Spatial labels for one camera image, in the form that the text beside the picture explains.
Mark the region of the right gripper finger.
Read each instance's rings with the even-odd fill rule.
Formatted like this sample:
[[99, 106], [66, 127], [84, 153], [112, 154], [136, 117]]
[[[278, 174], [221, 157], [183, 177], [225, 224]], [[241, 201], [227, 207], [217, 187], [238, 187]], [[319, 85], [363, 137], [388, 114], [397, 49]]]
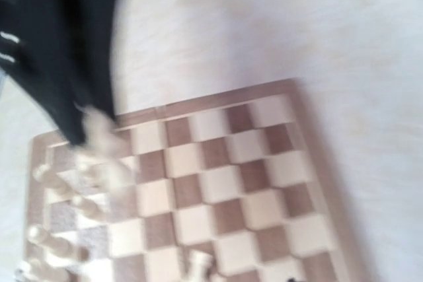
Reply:
[[1, 0], [1, 68], [74, 146], [94, 115], [115, 126], [116, 0]]

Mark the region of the white chess king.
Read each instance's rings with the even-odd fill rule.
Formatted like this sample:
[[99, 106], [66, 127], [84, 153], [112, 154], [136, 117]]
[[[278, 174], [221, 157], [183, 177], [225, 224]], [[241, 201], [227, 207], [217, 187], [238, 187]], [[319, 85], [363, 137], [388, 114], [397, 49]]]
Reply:
[[213, 256], [203, 251], [192, 250], [190, 252], [190, 267], [183, 281], [205, 282], [208, 280], [208, 271], [213, 263]]

